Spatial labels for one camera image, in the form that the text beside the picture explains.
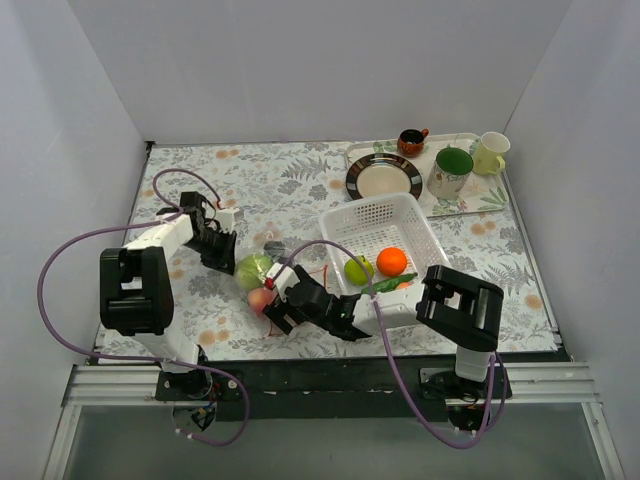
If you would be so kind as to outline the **fake pink peach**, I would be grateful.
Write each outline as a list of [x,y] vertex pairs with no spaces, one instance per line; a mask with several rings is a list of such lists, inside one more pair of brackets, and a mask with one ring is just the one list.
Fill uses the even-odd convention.
[[263,311],[276,298],[277,293],[265,287],[259,287],[251,290],[247,295],[247,301],[250,309],[257,317],[263,317]]

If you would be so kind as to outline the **fake green apple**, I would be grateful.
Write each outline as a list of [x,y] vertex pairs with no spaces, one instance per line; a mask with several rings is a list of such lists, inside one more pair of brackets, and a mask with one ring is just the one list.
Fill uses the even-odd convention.
[[245,292],[262,287],[268,270],[273,266],[272,258],[264,254],[250,254],[236,264],[234,278]]

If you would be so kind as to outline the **fake green pear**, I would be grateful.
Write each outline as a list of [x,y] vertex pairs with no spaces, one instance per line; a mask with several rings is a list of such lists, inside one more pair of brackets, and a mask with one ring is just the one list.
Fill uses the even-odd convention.
[[358,256],[356,260],[349,259],[343,271],[345,278],[355,286],[364,286],[375,276],[374,267],[364,256]]

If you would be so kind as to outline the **fake dark eggplant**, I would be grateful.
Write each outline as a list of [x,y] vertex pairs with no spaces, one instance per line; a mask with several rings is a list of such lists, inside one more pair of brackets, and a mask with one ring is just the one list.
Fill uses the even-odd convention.
[[285,257],[286,247],[281,241],[268,241],[263,247],[264,253],[278,261]]

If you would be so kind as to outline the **clear zip top bag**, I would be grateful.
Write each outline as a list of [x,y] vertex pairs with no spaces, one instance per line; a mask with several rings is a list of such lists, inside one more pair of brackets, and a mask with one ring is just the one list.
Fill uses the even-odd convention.
[[275,226],[269,224],[259,231],[250,246],[238,246],[235,250],[234,280],[247,299],[252,313],[260,320],[269,321],[269,336],[289,335],[302,323],[290,315],[270,320],[263,310],[276,302],[277,293],[265,287],[269,270],[284,262],[303,241],[298,237],[284,237]]

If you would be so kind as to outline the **fake green chili pepper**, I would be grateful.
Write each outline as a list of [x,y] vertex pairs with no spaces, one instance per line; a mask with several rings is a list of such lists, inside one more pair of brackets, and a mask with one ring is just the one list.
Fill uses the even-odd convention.
[[410,284],[417,276],[416,273],[402,274],[396,277],[389,277],[384,280],[372,284],[372,287],[366,286],[361,290],[362,294],[371,295],[372,293],[387,293],[396,290],[401,285]]

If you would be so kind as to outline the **white plastic perforated basket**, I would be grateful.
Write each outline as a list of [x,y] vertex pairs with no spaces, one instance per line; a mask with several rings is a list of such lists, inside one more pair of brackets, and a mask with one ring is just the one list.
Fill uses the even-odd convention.
[[403,274],[416,276],[404,288],[378,293],[376,298],[388,329],[417,325],[416,305],[423,295],[422,279],[433,265],[449,266],[450,262],[417,200],[408,193],[379,195],[347,202],[322,213],[319,217],[322,238],[342,246],[329,246],[327,251],[344,295],[362,291],[354,284],[346,266],[351,252],[364,257],[374,269],[373,281],[388,277],[378,268],[383,258],[385,267],[405,257]]

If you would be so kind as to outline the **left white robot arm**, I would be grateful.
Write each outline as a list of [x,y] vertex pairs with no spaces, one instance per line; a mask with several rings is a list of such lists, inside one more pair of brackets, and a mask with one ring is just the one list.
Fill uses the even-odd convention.
[[162,368],[168,386],[193,400],[210,394],[213,377],[200,367],[206,360],[202,347],[173,323],[169,264],[185,246],[200,255],[205,267],[232,275],[238,212],[221,209],[195,191],[184,192],[177,207],[158,211],[157,225],[100,255],[102,325],[143,345]]

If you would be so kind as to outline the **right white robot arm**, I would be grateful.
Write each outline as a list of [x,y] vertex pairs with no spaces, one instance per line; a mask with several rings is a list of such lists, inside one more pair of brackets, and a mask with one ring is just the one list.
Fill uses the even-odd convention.
[[311,323],[330,335],[355,342],[388,330],[424,325],[456,344],[454,389],[475,397],[489,384],[489,358],[497,351],[504,291],[444,265],[408,287],[336,296],[303,267],[275,264],[265,281],[275,298],[262,314],[283,333]]

